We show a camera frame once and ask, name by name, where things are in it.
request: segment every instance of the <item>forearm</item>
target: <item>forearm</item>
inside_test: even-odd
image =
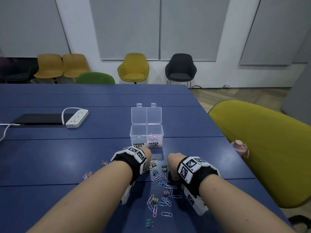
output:
[[[131,179],[131,167],[113,161],[63,197],[28,233],[102,232]]]
[[[257,200],[217,175],[207,176],[199,193],[226,233],[294,233]]]

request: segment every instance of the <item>person's right arm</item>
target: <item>person's right arm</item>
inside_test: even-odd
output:
[[[177,166],[185,156],[170,154],[169,168],[178,179]],[[226,233],[295,233],[273,212],[217,175],[207,176],[199,193]]]

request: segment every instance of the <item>pink water bottle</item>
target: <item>pink water bottle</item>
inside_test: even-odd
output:
[[[245,144],[243,144],[240,140],[235,140],[231,142],[231,145],[233,148],[235,148],[236,152],[239,154],[239,156],[244,156],[245,158],[248,158],[249,156],[249,150]]]

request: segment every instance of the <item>power cord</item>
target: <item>power cord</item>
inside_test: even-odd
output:
[[[201,87],[201,86],[199,86],[199,85],[194,85],[194,86],[192,86],[190,89],[192,89],[192,88],[194,88],[194,87],[199,87],[199,88],[204,89],[204,90],[221,90],[221,89],[224,89],[225,86],[226,86],[226,85],[224,85],[222,88],[203,88],[203,87]]]
[[[83,110],[83,109],[78,108],[78,107],[68,107],[68,108],[66,108],[66,109],[77,109],[77,110]],[[62,123],[63,123],[63,125],[65,125],[65,122],[64,122],[64,112],[65,112],[65,110],[66,110],[66,109],[64,109],[64,110],[63,110],[63,112],[62,112]]]
[[[4,129],[4,133],[3,133],[3,137],[0,139],[0,141],[2,141],[5,137],[5,134],[6,134],[6,131],[7,129],[9,128],[9,126],[11,125],[16,125],[16,126],[19,126],[20,124],[15,124],[15,123],[0,123],[0,126],[7,126],[5,129]]]

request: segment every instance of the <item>blue table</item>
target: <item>blue table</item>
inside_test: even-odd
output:
[[[257,179],[228,181],[251,195],[290,225]],[[27,231],[75,186],[46,185],[0,188],[1,199],[5,200],[1,206],[0,231],[2,233]],[[136,182],[128,202],[117,207],[104,232],[163,232],[165,230],[165,232],[172,233],[223,233],[210,211],[203,216],[198,216],[183,194],[182,199],[171,198],[171,207],[158,207],[157,216],[153,218],[146,202],[152,194],[162,197],[163,190],[165,189],[157,184]],[[161,216],[162,211],[171,212],[173,217]],[[154,227],[150,229],[145,227],[148,218],[154,221]]]
[[[162,84],[0,84],[0,94],[25,95],[25,94],[138,94],[138,95],[192,95],[185,85]]]
[[[22,114],[61,113],[65,107],[0,108],[0,121],[9,123]],[[84,107],[89,115],[79,128],[9,128],[6,140],[128,138],[130,107]],[[164,137],[223,137],[202,107],[163,107]]]
[[[5,141],[0,145],[0,186],[79,184],[86,172],[96,172],[103,160],[110,162],[130,144],[130,138]],[[224,137],[164,138],[163,148],[151,152],[161,173],[168,155],[180,152],[200,156],[225,179],[255,178]],[[148,172],[139,180],[151,181],[152,176]]]
[[[0,107],[201,106],[193,95],[9,95]]]

